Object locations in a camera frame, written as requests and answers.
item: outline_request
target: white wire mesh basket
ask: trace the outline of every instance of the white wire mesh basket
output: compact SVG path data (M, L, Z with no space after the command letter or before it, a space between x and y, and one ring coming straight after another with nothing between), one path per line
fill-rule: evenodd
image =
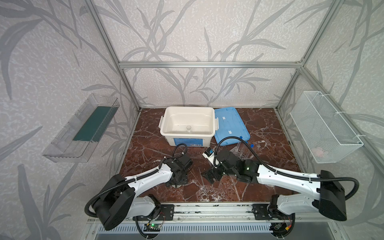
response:
M319 91L304 91L291 116L317 163L340 161L363 146L340 112Z

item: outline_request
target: cable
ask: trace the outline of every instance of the cable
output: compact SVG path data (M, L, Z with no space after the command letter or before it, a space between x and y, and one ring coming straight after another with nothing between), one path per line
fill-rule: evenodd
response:
M166 220L166 215L165 215L163 212L160 212L159 215L160 215L160 214L163 214L163 215L164 215L163 222L162 222L161 225L160 225L160 230L161 230L161 228L163 227L163 224L164 224L164 222L165 222L165 220ZM154 237L150 237L148 234L145 235L145 233L141 230L141 227L139 226L139 221L137 220L137 217L133 217L133 218L135 219L135 223L136 223L137 230L139 231L139 233L140 233L141 236L145 237L145 239L154 239L155 237L157 237L157 236L160 234L160 232L159 232L159 233L156 234L156 236L154 236Z
M145 239L154 239L155 237L157 237L157 236L159 235L159 233L156 234L156 236L154 236L154 237L150 237L148 234L145 235L145 234L143 233L143 231L141 230L141 227L139 226L139 221L137 220L137 217L133 217L133 218L135 219L135 223L136 223L137 230L139 231L139 233L140 233L141 236L145 237Z
M181 145L185 146L185 149L184 149L184 151L183 151L183 154L178 155L178 156L175 156L175 151L176 151L176 149L177 149L179 146L181 146ZM169 157L169 158L164 157L164 158L160 161L159 169L161 168L161 166L163 165L163 162L164 162L165 160L179 158L179 157L183 156L184 154L186 154L187 151L188 151L188 146L187 146L185 143L180 143L180 144L178 144L178 145L175 147L175 149L173 149L172 157Z
M147 174L144 174L144 175L141 175L141 176L137 177L137 180L141 180L141 179L143 179L143 178L149 177L149 176L151 176L151 175L157 173L158 171L159 171L158 169L155 169L155 170L153 170L152 172L149 172L149 173L147 173ZM84 212L85 212L85 214L88 215L88 216L90 216L90 217L96 217L96 218L97 218L96 213L91 212L91 211L89 210L89 206L91 206L95 201L97 201L102 195L104 195L104 194L106 194L106 193L112 191L113 189L116 189L116 188L121 187L121 186L123 186L123 185L127 185L127 184L129 184L129 183L134 182L134 181L135 181L135 179L129 179L129 180L127 180L127 181L121 182L121 183L119 183L119 184L117 184L117 185L115 185L115 186L113 186L113 187L110 187L110 188L108 188L108 189L106 189L106 190L104 190L104 191L99 192L98 194L96 194L96 195L95 195L93 198L91 198L91 199L87 202L87 204L85 205L85 207L84 207Z
M299 180L304 180L304 181L312 181L312 182L340 182L340 181L351 181L354 183L354 186L352 188L352 190L345 196L345 200L348 200L350 199L356 192L357 190L359 189L359 181L356 179L356 178L353 178L353 177L332 177L332 178L308 178L308 177L302 177L302 176L298 176L298 175L293 175L293 174L289 174L289 173L286 173L286 172L281 172L277 169L274 169L273 167L269 166L268 164L266 164L263 160L261 160L259 158L259 156L257 155L257 153L255 153L255 151L241 138L239 137L225 137L223 138L218 144L217 144L217 147L215 149L215 155L214 155L214 166L215 166L215 161L216 161L216 156L217 156L217 150L218 150L218 147L220 146L220 144L227 140L227 139L230 139L230 138L233 138L233 139L237 139L239 141L241 141L243 144L245 144L248 149L251 151L251 153L256 157L256 159L258 161L260 161L260 163L266 167L268 170L276 173L276 174L279 174L279 175L282 175L282 176L285 176L285 177L290 177L290 178L293 178L293 179L299 179Z
M288 224L285 223L285 218L283 224L281 224L279 229L275 229L276 225L272 223L271 235L276 237L277 239L284 239L288 234L291 233L294 225L295 225L295 214L292 214L293 221L290 220L291 225L288 226Z
M176 149L177 149L178 147L180 147L181 145L183 145L183 146L185 147L185 149L184 149L184 151L183 151L183 154L181 154L181 155L179 155L179 156L177 156L177 157L181 157L181 156L183 156L184 154L187 153L187 151L188 151L188 146L187 146L185 143L180 143L180 144L178 144L178 145L175 147L175 149L173 149L172 157L175 156Z

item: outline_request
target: clear plastic tray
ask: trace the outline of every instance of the clear plastic tray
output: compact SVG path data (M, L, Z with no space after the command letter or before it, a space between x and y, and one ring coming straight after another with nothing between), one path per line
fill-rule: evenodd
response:
M91 94L43 156L53 162L87 162L119 106L116 97Z

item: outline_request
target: black metal plate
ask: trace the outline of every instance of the black metal plate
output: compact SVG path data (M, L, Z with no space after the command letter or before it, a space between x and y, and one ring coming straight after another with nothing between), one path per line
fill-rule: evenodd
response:
M255 215L255 220L272 220L268 215L268 204L253 204L252 213Z
M165 218L165 221L172 221L173 220L173 213L174 213L175 205L173 204L161 204L160 206L160 212L162 214L159 214L159 216L154 219L153 221L163 221ZM138 221L149 221L147 216L138 216Z

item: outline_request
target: label on box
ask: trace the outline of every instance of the label on box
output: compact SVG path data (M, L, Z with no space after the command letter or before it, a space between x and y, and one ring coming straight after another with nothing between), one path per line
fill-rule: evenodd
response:
M202 147L203 139L201 138L174 138L175 144L185 143L188 147Z

